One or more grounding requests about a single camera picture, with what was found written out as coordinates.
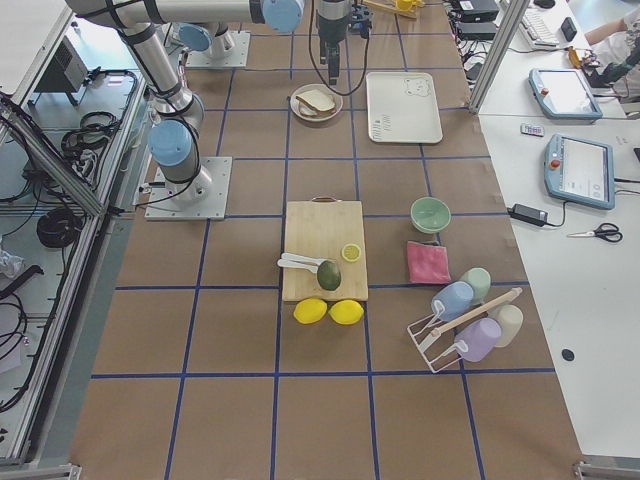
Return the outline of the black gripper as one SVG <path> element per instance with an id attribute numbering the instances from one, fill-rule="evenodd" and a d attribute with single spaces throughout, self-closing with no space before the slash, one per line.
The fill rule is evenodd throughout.
<path id="1" fill-rule="evenodd" d="M 340 46 L 346 38 L 349 15 L 341 14 L 336 18 L 317 13 L 316 27 L 321 45 L 327 48 L 328 83 L 336 86 L 340 76 Z"/>

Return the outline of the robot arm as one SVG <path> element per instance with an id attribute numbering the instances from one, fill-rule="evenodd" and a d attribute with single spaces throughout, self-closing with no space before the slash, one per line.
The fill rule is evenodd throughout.
<path id="1" fill-rule="evenodd" d="M 118 32 L 141 70 L 163 119 L 187 119 L 203 113 L 192 107 L 194 95 L 171 66 L 156 28 L 168 23 L 222 26 L 228 22 L 267 24 L 290 33 L 301 23 L 303 1 L 69 1 L 73 13 Z"/>
<path id="2" fill-rule="evenodd" d="M 181 23 L 178 38 L 192 51 L 214 60 L 229 56 L 235 48 L 235 41 L 225 22 Z"/>

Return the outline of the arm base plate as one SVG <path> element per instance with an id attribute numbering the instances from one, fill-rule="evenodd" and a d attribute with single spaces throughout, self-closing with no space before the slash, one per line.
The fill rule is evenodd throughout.
<path id="1" fill-rule="evenodd" d="M 231 178 L 231 157 L 202 157 L 201 171 L 190 186 L 166 183 L 156 168 L 154 181 L 164 186 L 149 191 L 145 219 L 149 221 L 223 220 Z"/>
<path id="2" fill-rule="evenodd" d="M 250 45 L 248 31 L 227 30 L 222 35 L 187 43 L 186 67 L 192 69 L 231 69 L 247 66 Z"/>

